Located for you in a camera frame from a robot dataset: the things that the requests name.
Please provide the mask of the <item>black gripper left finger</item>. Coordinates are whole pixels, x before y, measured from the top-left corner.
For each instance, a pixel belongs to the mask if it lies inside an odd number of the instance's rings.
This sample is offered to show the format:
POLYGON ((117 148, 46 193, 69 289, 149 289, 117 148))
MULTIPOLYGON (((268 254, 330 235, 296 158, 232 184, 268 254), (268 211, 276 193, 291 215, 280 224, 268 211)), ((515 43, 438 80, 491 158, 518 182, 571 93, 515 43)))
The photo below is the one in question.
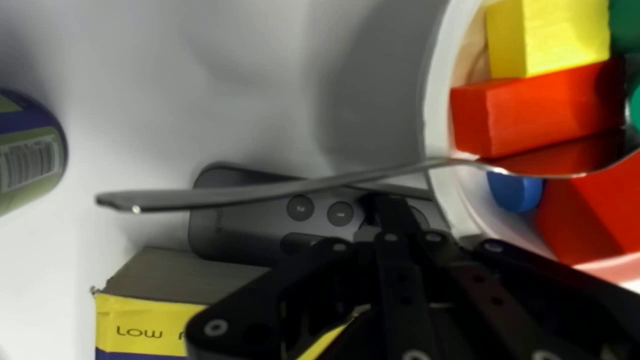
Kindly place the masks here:
POLYGON ((291 360, 369 294, 372 245, 323 237, 186 324, 188 360, 291 360))

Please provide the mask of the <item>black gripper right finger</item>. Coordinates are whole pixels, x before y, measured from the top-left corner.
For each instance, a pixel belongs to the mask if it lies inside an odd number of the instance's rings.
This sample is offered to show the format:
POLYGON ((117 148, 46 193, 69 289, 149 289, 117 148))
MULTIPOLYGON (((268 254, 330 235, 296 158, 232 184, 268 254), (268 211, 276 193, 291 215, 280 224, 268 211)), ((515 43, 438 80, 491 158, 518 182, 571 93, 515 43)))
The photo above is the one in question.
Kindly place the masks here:
POLYGON ((463 247, 402 197, 372 195, 366 213, 412 272, 420 314, 448 308, 479 358, 640 360, 637 294, 501 240, 463 247))

